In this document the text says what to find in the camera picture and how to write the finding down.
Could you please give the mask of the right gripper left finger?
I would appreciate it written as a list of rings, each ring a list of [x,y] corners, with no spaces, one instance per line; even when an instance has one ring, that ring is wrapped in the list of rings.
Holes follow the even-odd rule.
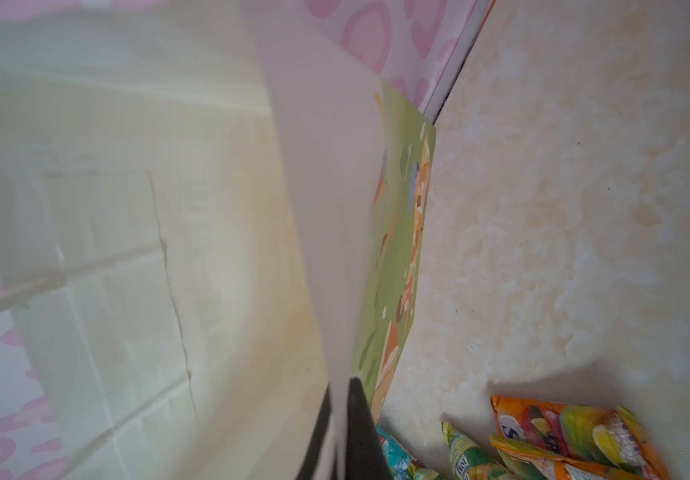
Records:
[[[322,466],[322,463],[332,459],[332,453],[328,453],[331,443],[330,423],[332,420],[330,397],[330,389],[327,388],[296,480],[330,479],[332,477],[333,467]]]

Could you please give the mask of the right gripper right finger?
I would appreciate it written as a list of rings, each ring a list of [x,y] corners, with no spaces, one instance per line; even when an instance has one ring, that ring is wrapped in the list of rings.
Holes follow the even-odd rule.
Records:
[[[345,479],[392,479],[363,384],[357,377],[349,383]]]

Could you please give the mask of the teal Fox's candy bag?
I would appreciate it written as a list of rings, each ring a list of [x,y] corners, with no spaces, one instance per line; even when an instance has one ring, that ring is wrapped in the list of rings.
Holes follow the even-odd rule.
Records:
[[[440,473],[425,467],[390,433],[376,425],[378,440],[388,463],[389,470],[396,480],[441,480]]]

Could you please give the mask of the white illustrated paper bag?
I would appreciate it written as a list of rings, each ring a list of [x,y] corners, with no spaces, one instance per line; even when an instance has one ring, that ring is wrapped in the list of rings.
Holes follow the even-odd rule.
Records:
[[[414,1],[0,1],[0,479],[293,479],[394,367]]]

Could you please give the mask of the lime Fox's candy bag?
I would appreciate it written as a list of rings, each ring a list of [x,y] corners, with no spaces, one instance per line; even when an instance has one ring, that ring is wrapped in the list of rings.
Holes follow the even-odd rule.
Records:
[[[441,423],[449,450],[450,466],[458,480],[517,480],[507,468],[494,460],[470,437],[450,422]]]

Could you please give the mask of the orange candy bag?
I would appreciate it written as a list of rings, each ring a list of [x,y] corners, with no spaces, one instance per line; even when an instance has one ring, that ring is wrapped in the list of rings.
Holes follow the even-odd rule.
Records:
[[[492,446],[522,479],[669,479],[644,426],[626,407],[493,395]]]

